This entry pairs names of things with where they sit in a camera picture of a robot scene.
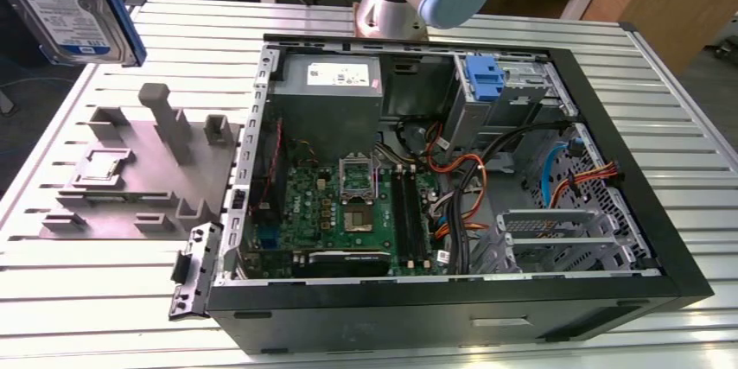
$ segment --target hard drive label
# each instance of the hard drive label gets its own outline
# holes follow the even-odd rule
[[[28,0],[56,44],[75,54],[107,54],[111,50],[84,0]]]

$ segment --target green circuit board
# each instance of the green circuit board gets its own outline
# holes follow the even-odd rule
[[[436,272],[432,262],[430,268],[424,268],[424,264],[407,268],[396,259],[390,170],[380,169],[376,172],[378,197],[371,205],[341,204],[337,170],[337,167],[289,169],[284,220],[275,236],[276,246],[260,253],[267,275],[289,277],[289,267],[284,264],[291,261],[291,252],[320,250],[388,252],[392,254],[394,275],[432,275]],[[360,172],[347,172],[345,187],[367,187],[365,177]],[[419,173],[415,179],[420,194],[430,194],[436,189],[432,174]],[[420,223],[426,231],[423,244],[430,252],[427,222],[422,219]]]

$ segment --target ram slot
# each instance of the ram slot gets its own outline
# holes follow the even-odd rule
[[[404,210],[404,190],[403,190],[403,173],[392,173],[392,213],[395,214],[395,247],[396,256],[400,263],[406,263],[411,259],[410,234],[407,230],[407,219]]]
[[[415,263],[420,263],[426,257],[426,230],[420,223],[420,195],[418,193],[418,183],[415,174],[406,173],[403,176],[403,191],[404,191],[404,220],[406,230],[410,239],[411,259]]]

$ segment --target blue drive latch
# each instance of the blue drive latch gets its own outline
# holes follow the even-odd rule
[[[478,101],[496,101],[504,88],[504,71],[499,69],[492,56],[466,57],[466,75],[474,86]]]

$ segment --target metal workbench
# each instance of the metal workbench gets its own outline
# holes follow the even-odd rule
[[[140,68],[88,66],[0,202],[0,366],[738,366],[738,158],[636,33],[614,23],[479,16],[431,40],[570,48],[656,190],[715,296],[582,343],[247,356],[212,320],[167,321],[172,241],[52,241],[40,219],[93,141],[96,105],[149,119],[137,91],[164,82],[200,121],[239,120],[265,32],[351,35],[345,8],[148,0],[132,10]]]

